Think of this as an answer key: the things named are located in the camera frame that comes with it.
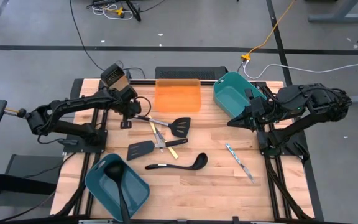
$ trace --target black handle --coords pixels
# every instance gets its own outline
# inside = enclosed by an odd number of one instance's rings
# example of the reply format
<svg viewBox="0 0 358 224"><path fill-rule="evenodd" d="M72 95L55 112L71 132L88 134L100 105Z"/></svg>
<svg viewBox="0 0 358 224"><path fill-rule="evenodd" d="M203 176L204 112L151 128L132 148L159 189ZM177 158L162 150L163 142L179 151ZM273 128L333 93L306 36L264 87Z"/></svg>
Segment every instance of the black handle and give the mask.
<svg viewBox="0 0 358 224"><path fill-rule="evenodd" d="M141 120L144 120L144 121L150 121L150 118L148 118L148 117L143 117L143 116L139 116L139 115L137 115L135 118L136 118L136 119L141 119Z"/></svg>
<svg viewBox="0 0 358 224"><path fill-rule="evenodd" d="M170 146L177 146L179 144L184 144L184 143L188 143L189 140L187 139L179 139L179 140L175 140L175 141L169 141L165 143L166 147L170 147Z"/></svg>
<svg viewBox="0 0 358 224"><path fill-rule="evenodd" d="M120 185L117 186L119 191L119 206L121 208L122 222L124 224L130 224L131 222L129 218L128 207L127 207L127 203L125 203L124 195L122 194L121 183Z"/></svg>
<svg viewBox="0 0 358 224"><path fill-rule="evenodd" d="M144 167L144 169L150 170L150 169L157 169L157 168L179 168L179 169L188 169L188 167L182 167L182 166L176 166L176 165L171 165L171 164L151 164L148 165L146 167Z"/></svg>

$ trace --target floor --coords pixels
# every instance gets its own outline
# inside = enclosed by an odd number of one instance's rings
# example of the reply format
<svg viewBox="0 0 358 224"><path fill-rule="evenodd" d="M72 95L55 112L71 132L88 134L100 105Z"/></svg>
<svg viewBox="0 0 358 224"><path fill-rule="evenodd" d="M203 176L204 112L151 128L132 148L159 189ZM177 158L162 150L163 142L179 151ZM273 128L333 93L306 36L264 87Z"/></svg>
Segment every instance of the floor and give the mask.
<svg viewBox="0 0 358 224"><path fill-rule="evenodd" d="M100 74L81 48L75 47L80 46L80 40L68 1L0 0L0 6L3 2L7 4L0 16L0 49L2 45L35 46L0 50L0 99L7 100L8 107L32 110L63 99L69 96L73 79ZM103 68L116 60L123 61L125 67L141 67L147 78L154 77L156 66L224 65L235 71L240 55L245 53L239 49L259 45L272 29L267 3L261 0L167 0L143 13L140 23L135 19L115 21L96 16L85 9L90 2L73 0L73 10L85 45L102 49L89 52L93 59ZM159 1L137 2L145 9ZM272 2L277 16L290 3L289 0ZM307 21L309 13L331 12L343 2L296 1L279 25L286 52L305 50L301 54L285 54L290 66L325 70L358 63L358 23ZM358 12L358 5L352 12ZM48 50L40 46L63 48ZM110 46L150 47L153 51L106 48ZM189 52L165 51L164 47L221 48L214 52ZM267 50L252 54L247 72L257 76L268 64L281 63L280 54L274 50L277 47L273 36L264 46ZM131 73L133 77L141 77L136 71ZM358 67L322 74L291 70L290 75L294 84L323 83L358 96ZM270 68L259 79L288 81L281 68ZM306 137L324 219L358 223L358 103L350 107L344 120L317 124L306 130ZM27 123L5 116L0 124L0 173L6 170L12 154L61 156L62 147L37 144ZM22 208L4 208L0 219L21 211ZM47 208L40 208L23 217L47 214Z"/></svg>

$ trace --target teal container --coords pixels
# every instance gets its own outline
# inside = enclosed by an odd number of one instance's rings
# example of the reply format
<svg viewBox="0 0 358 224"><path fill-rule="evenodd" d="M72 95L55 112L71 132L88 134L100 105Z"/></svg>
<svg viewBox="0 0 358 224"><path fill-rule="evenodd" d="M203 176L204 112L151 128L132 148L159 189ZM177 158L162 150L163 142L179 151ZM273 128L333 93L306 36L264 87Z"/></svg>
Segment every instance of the teal container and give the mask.
<svg viewBox="0 0 358 224"><path fill-rule="evenodd" d="M229 72L214 84L214 101L230 118L235 118L250 103L246 98L246 89L251 89L255 97L262 96L253 84L249 83L237 72Z"/></svg>
<svg viewBox="0 0 358 224"><path fill-rule="evenodd" d="M86 187L117 221L122 222L117 184L104 174L104 168L114 161L125 163L121 186L130 217L146 202L150 187L117 154L108 154L89 170L85 177Z"/></svg>

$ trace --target orange container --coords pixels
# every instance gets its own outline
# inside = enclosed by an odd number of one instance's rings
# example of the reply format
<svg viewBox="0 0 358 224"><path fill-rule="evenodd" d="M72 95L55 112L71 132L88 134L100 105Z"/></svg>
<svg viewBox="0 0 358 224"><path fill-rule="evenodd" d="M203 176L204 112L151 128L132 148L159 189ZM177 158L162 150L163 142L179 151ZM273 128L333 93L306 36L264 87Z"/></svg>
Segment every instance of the orange container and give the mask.
<svg viewBox="0 0 358 224"><path fill-rule="evenodd" d="M199 112L201 108L200 80L157 80L154 106L159 112Z"/></svg>

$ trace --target silver knife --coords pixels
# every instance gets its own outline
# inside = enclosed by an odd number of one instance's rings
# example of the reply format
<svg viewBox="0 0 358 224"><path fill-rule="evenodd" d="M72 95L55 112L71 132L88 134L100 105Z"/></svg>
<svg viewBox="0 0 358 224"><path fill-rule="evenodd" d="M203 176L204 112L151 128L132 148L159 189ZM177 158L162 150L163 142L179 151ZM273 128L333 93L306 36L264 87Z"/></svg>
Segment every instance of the silver knife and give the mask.
<svg viewBox="0 0 358 224"><path fill-rule="evenodd" d="M236 161L240 164L241 168L244 170L244 172L247 174L248 178L251 180L251 182L254 184L254 178L252 177L251 173L249 172L248 168L244 165L242 165L240 159L237 157L236 153L233 151L233 149L231 148L231 146L226 143L226 147L227 149L231 152L231 154L234 156L234 158L236 159Z"/></svg>

